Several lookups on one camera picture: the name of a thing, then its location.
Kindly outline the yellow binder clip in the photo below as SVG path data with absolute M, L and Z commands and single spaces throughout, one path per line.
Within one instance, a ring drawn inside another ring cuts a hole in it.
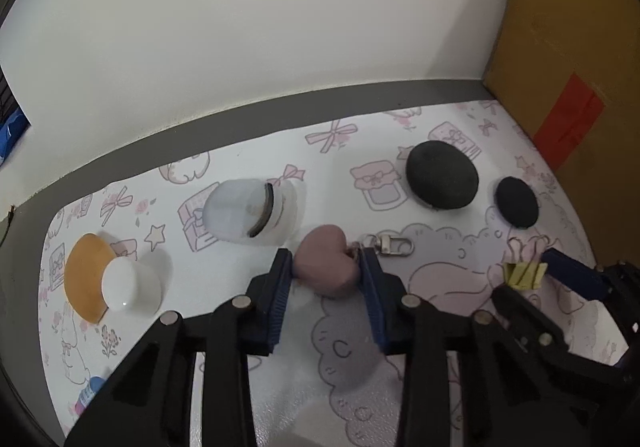
M 547 263 L 504 263 L 503 280 L 514 290 L 537 290 L 548 268 Z

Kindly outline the white round cap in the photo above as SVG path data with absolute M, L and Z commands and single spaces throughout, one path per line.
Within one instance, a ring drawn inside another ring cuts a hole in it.
M 103 300 L 111 311 L 126 311 L 137 299 L 137 273 L 134 263 L 123 256 L 112 259 L 101 281 Z

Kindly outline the orange makeup sponge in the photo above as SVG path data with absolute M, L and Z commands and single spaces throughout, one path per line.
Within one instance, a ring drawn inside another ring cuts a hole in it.
M 105 268 L 115 259 L 110 245 L 94 233 L 86 233 L 73 246 L 64 268 L 68 303 L 88 323 L 99 323 L 107 311 L 102 294 Z

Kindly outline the small blue white tube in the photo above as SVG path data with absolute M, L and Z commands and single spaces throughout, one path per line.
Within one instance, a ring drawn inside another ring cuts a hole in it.
M 75 403 L 74 410 L 76 412 L 76 415 L 81 415 L 84 412 L 84 410 L 88 407 L 88 404 L 90 404 L 93 400 L 93 397 L 95 397 L 99 392 L 104 382 L 105 379 L 103 377 L 100 377 L 99 375 L 96 375 L 95 377 L 91 377 L 89 379 L 88 383 L 80 391 Z

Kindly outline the small black sponge puff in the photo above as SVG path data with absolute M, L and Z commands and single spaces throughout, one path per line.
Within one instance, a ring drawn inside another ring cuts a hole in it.
M 506 176 L 496 186 L 495 203 L 503 219 L 519 229 L 533 227 L 539 218 L 539 206 L 533 189 L 524 181 Z

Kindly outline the pink patterned table mat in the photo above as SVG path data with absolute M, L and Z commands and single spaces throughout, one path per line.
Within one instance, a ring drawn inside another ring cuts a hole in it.
M 424 204 L 406 180 L 410 150 L 442 141 L 468 156 L 480 175 L 465 208 Z M 495 203 L 506 176 L 536 195 L 537 223 L 511 226 Z M 133 178 L 73 196 L 44 238 L 38 334 L 51 401 L 64 432 L 91 377 L 111 375 L 152 317 L 108 311 L 88 323 L 70 306 L 64 268 L 86 233 L 149 268 L 162 282 L 162 311 L 192 317 L 242 293 L 270 267 L 271 245 L 232 245 L 204 227 L 206 198 L 235 178 L 291 181 L 305 195 L 296 249 L 314 228 L 333 224 L 349 241 L 389 233 L 409 238 L 409 256 L 384 257 L 385 271 L 442 311 L 492 308 L 503 260 L 552 245 L 596 262 L 579 216 L 544 158 L 495 100 L 416 107 L 322 122 L 167 163 Z M 280 343 L 250 357 L 250 393 L 262 446 L 390 446 L 399 418 L 404 361 L 380 353 L 361 297 L 330 300 L 294 283 Z

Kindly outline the large black sponge puff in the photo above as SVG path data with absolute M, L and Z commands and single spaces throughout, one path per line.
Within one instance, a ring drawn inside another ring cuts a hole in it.
M 468 206 L 480 186 L 472 160 L 458 148 L 442 141 L 414 146 L 406 160 L 406 180 L 424 204 L 440 210 Z

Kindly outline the translucent white plastic jar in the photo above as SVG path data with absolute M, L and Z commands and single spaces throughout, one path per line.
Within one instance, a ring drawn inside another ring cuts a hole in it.
M 228 180 L 205 201 L 205 229 L 237 245 L 284 245 L 298 230 L 305 195 L 291 181 Z

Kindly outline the cardboard box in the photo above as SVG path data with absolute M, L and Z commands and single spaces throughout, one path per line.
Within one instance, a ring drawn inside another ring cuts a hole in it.
M 570 198 L 596 260 L 639 261 L 639 0 L 508 0 L 486 88 Z

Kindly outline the blue plastic package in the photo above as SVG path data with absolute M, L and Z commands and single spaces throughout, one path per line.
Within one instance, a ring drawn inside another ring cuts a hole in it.
M 6 122 L 2 123 L 0 133 L 0 164 L 11 155 L 16 143 L 29 127 L 29 122 L 23 110 L 17 107 Z

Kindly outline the black window blind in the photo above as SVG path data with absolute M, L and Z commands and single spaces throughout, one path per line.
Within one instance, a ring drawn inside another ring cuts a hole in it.
M 2 70 L 0 70 L 0 126 L 6 123 L 17 109 L 17 101 Z

